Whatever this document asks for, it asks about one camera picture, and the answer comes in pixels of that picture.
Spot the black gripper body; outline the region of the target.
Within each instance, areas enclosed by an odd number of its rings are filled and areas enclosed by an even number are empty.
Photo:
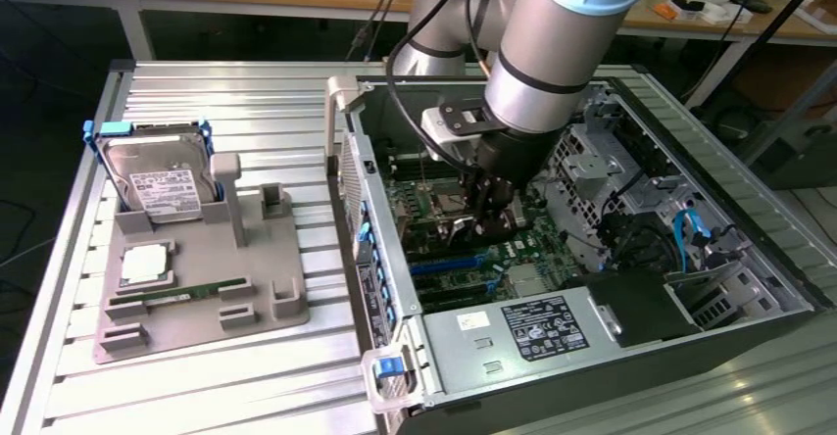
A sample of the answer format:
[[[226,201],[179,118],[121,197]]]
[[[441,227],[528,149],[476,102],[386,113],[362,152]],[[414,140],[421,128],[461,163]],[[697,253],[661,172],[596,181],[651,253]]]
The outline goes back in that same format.
[[[486,174],[528,185],[543,169],[552,153],[559,131],[525,133],[512,128],[482,135],[477,149],[477,164]]]

